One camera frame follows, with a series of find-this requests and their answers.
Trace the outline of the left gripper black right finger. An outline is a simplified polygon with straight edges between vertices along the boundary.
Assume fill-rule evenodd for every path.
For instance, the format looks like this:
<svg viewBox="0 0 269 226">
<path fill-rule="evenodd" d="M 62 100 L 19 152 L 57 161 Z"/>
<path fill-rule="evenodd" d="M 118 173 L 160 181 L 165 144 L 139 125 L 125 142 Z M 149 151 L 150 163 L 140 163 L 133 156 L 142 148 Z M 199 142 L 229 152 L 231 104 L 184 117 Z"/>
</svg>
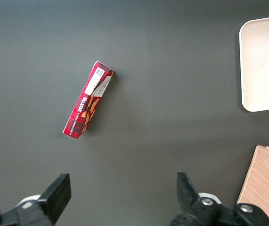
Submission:
<svg viewBox="0 0 269 226">
<path fill-rule="evenodd" d="M 171 226 L 269 226 L 269 217 L 258 206 L 239 203 L 228 209 L 216 196 L 198 193 L 184 172 L 177 173 L 177 198 L 181 213 Z"/>
</svg>

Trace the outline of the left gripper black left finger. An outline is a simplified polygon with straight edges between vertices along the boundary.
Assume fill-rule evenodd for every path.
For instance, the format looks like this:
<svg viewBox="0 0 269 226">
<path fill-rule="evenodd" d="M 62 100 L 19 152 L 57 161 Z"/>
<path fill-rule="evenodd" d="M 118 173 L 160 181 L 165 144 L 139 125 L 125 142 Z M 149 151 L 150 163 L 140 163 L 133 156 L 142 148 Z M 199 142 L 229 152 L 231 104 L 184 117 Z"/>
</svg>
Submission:
<svg viewBox="0 0 269 226">
<path fill-rule="evenodd" d="M 60 174 L 42 194 L 22 199 L 0 212 L 0 226 L 54 226 L 71 199 L 70 175 Z"/>
</svg>

